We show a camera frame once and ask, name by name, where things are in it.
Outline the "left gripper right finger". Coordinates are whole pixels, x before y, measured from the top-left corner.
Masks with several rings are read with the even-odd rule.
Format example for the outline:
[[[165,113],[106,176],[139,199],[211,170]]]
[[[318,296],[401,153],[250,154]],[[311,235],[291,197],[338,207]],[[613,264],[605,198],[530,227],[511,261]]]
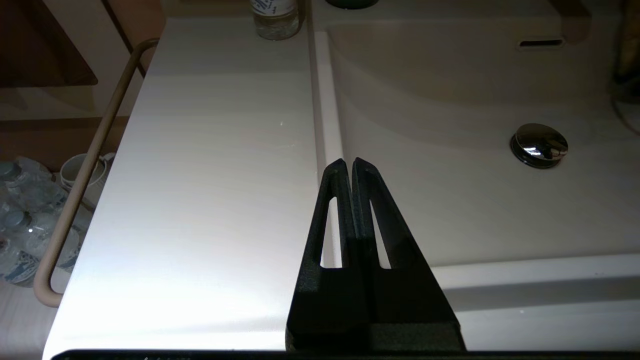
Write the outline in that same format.
[[[352,196],[372,348],[466,351],[459,321],[380,171],[359,157]]]

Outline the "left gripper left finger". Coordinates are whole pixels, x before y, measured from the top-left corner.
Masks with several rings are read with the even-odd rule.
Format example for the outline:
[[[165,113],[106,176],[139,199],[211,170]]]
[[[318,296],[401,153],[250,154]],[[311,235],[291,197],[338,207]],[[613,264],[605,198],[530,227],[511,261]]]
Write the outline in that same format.
[[[321,265],[332,199],[336,200],[338,212],[340,268]],[[286,320],[286,350],[355,349],[365,340],[364,329],[369,319],[348,168],[340,158],[324,169],[318,188]]]

